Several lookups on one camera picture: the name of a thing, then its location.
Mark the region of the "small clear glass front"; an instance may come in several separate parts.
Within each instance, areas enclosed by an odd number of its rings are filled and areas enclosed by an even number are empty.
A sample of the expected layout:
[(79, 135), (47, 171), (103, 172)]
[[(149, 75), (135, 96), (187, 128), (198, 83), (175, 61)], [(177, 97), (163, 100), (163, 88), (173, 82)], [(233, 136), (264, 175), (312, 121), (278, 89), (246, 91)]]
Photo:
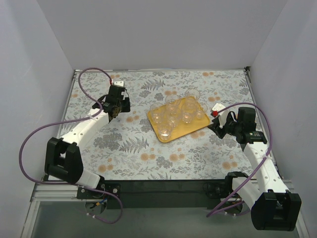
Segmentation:
[(206, 111), (208, 110), (208, 107), (205, 103), (197, 103), (196, 104), (197, 110), (196, 110), (196, 118), (202, 119), (204, 115), (206, 114)]

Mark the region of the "clear glass tray front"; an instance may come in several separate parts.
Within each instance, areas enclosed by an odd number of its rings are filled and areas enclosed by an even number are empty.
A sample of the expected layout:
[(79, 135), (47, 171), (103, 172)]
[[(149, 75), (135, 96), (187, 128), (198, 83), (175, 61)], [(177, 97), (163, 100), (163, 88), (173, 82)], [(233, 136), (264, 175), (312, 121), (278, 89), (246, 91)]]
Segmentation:
[(162, 140), (168, 140), (171, 137), (174, 124), (170, 120), (164, 120), (158, 125), (158, 136)]

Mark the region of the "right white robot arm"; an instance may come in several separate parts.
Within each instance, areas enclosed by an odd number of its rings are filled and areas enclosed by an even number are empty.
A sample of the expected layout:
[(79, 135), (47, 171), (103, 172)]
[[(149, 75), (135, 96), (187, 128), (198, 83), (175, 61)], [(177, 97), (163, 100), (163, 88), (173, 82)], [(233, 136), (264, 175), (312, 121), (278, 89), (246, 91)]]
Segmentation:
[(208, 126), (218, 138), (225, 135), (236, 138), (245, 156), (252, 165), (248, 176), (232, 172), (225, 177), (229, 194), (216, 205), (207, 216), (226, 211), (223, 204), (234, 195), (239, 195), (242, 204), (251, 211), (251, 220), (257, 230), (288, 231), (295, 229), (302, 201), (292, 193), (279, 175), (270, 156), (272, 138), (256, 130), (256, 111), (260, 108), (252, 103), (237, 103), (238, 113), (216, 103), (212, 110), (213, 120)]

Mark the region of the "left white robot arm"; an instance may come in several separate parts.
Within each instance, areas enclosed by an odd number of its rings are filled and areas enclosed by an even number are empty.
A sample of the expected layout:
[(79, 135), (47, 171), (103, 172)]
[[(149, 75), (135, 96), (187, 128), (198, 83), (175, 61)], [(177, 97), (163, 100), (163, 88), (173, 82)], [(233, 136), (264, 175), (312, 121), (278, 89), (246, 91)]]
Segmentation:
[(130, 100), (123, 81), (113, 83), (108, 94), (90, 109), (90, 117), (78, 123), (61, 138), (47, 143), (45, 173), (70, 184), (96, 189), (104, 178), (83, 166), (81, 149), (119, 113), (130, 111)]

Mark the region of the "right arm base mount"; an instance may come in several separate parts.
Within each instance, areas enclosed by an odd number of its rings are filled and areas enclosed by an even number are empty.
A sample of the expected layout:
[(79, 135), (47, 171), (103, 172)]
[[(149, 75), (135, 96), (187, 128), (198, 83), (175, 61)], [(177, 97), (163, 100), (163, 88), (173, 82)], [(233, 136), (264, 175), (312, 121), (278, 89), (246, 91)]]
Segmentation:
[(203, 191), (211, 199), (225, 199), (232, 192), (224, 182), (205, 182), (203, 184)]

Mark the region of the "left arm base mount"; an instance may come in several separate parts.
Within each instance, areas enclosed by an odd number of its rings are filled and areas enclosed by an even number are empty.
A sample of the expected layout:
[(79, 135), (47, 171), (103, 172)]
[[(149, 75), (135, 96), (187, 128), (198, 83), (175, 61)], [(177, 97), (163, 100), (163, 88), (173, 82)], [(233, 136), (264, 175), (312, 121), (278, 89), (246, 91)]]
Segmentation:
[(120, 189), (121, 186), (118, 183), (106, 183), (102, 182), (97, 185), (96, 190), (99, 190), (99, 192), (92, 191), (91, 189), (87, 189), (84, 187), (79, 187), (77, 190), (77, 199), (105, 199), (108, 198), (107, 194), (102, 193), (102, 191), (111, 193), (115, 195), (116, 197), (120, 196)]

